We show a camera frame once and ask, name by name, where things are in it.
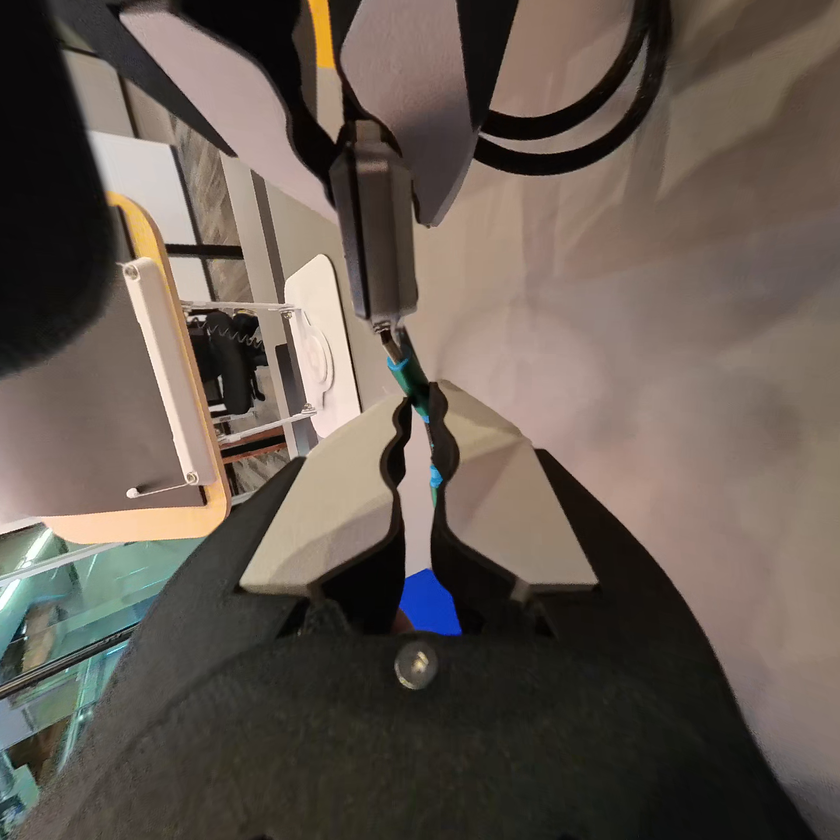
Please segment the clear acrylic stand bracket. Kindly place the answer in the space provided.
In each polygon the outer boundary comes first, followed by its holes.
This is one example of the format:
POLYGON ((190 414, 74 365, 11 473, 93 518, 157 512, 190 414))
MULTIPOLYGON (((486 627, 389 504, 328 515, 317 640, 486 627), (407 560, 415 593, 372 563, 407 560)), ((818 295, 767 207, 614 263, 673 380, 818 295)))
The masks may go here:
MULTIPOLYGON (((298 369, 301 374, 303 402, 299 411, 290 415, 288 419, 276 421, 276 426, 282 427, 284 424, 293 424, 308 419, 311 421, 314 432, 319 438, 325 438, 331 434, 335 426, 326 414, 326 395, 334 384, 335 379, 333 355, 326 335, 310 320, 302 308, 276 302, 182 301, 181 304, 186 321, 192 317, 201 318, 203 312, 214 309, 225 312, 228 315, 233 315, 238 310, 249 310, 253 312, 259 321, 256 336, 265 345, 268 365, 270 360, 270 346, 268 341, 263 337, 261 330, 262 321, 266 320, 269 315, 272 315, 278 316, 283 322, 288 323, 290 325, 292 347, 296 352, 298 369)), ((259 367, 257 371, 261 368, 268 367, 268 365, 259 367)), ((255 406, 247 414, 233 415, 228 413, 225 404, 221 400, 221 388, 219 385, 213 383, 203 386, 211 407, 212 418, 216 423, 221 423, 231 418, 245 417, 253 412, 258 403, 262 403, 256 402, 255 406)))

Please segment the white bar with screws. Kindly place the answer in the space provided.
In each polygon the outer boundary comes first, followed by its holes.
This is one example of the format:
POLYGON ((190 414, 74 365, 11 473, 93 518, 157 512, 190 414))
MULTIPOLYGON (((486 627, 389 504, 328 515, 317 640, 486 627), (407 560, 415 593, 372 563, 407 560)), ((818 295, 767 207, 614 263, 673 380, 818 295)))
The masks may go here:
POLYGON ((122 274, 171 429, 182 486, 210 487, 217 479, 213 429, 180 302, 150 257, 123 263, 122 274))

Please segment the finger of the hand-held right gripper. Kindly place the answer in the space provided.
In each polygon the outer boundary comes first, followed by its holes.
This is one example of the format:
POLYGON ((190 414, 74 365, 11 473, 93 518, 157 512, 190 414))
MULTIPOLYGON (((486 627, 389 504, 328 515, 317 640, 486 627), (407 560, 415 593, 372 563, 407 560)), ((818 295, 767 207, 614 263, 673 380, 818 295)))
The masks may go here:
POLYGON ((167 2, 129 5, 120 22, 249 169, 313 212, 335 215, 292 141, 288 104, 255 59, 167 2))
POLYGON ((361 108, 399 146, 418 223, 440 225, 477 140, 456 1, 361 2, 339 63, 361 108))

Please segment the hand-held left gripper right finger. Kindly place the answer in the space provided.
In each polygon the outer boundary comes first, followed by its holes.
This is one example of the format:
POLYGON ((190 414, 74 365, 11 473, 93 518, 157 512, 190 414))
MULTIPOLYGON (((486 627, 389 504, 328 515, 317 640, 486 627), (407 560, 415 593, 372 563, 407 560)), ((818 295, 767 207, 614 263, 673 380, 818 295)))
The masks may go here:
POLYGON ((531 440, 447 380, 429 400, 444 535, 514 589, 593 589, 597 577, 531 440))

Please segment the green glass panel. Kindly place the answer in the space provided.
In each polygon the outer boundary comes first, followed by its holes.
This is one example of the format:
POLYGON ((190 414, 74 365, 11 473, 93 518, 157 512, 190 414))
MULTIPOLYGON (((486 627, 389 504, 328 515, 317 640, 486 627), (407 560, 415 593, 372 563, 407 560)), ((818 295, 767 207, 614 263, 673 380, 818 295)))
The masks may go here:
POLYGON ((45 528, 7 539, 9 563, 2 564, 2 575, 33 571, 78 550, 84 556, 2 583, 2 685, 69 656, 84 656, 2 698, 2 838, 16 834, 39 794, 68 763, 128 643, 91 648, 143 619, 201 542, 127 542, 87 553, 45 528))

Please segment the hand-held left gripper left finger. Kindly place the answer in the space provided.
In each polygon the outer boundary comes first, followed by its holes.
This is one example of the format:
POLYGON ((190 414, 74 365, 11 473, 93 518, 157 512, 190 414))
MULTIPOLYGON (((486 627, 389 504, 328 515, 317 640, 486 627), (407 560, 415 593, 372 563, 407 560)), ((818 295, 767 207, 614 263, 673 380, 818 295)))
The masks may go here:
POLYGON ((403 581, 398 487, 412 424, 409 399, 389 395, 321 441, 304 458, 239 586, 255 594, 310 594, 379 554, 403 581))

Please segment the dark grey flat panel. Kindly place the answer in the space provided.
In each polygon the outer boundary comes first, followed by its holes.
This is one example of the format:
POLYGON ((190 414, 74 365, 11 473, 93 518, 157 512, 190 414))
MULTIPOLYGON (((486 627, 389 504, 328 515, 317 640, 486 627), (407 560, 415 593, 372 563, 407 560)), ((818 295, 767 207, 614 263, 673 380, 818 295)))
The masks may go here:
POLYGON ((275 355, 288 415, 292 415, 299 408, 300 400, 289 345, 287 343, 276 345, 275 355))

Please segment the blue plastic bin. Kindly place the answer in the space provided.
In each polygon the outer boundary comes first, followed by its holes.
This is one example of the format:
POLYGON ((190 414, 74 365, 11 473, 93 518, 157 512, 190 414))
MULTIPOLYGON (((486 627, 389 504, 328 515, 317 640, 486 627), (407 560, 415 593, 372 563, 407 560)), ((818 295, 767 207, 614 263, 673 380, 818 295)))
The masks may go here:
POLYGON ((399 608, 414 631, 443 636, 462 634, 454 599, 431 569, 405 578, 399 608))

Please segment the wood-edged grey board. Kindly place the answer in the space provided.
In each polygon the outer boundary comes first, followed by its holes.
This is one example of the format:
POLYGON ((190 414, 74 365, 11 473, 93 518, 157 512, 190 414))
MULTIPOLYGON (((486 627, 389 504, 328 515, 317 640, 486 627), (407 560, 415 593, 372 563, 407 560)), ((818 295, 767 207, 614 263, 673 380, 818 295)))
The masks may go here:
POLYGON ((202 538, 231 509, 203 385, 217 479, 184 487, 122 264, 152 258, 184 314, 182 304, 152 217, 107 198, 118 255, 103 313, 53 358, 2 380, 2 529, 34 520, 73 543, 202 538))

